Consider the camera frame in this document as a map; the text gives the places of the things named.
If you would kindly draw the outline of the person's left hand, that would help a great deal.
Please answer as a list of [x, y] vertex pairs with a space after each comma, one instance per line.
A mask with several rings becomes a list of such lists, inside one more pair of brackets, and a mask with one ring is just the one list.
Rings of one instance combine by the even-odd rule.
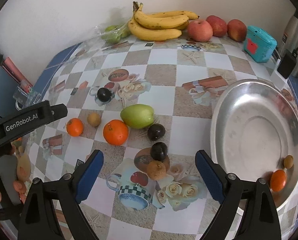
[[[5, 146], [3, 146], [2, 149], [4, 150], [5, 153], [7, 153], [9, 155], [13, 155], [13, 153], [14, 153], [13, 145], [11, 143], [6, 144]], [[16, 180], [13, 182], [13, 187], [14, 187], [14, 190], [19, 195], [21, 202], [24, 204], [26, 202], [25, 193], [27, 191], [27, 188], [26, 188], [24, 182]]]

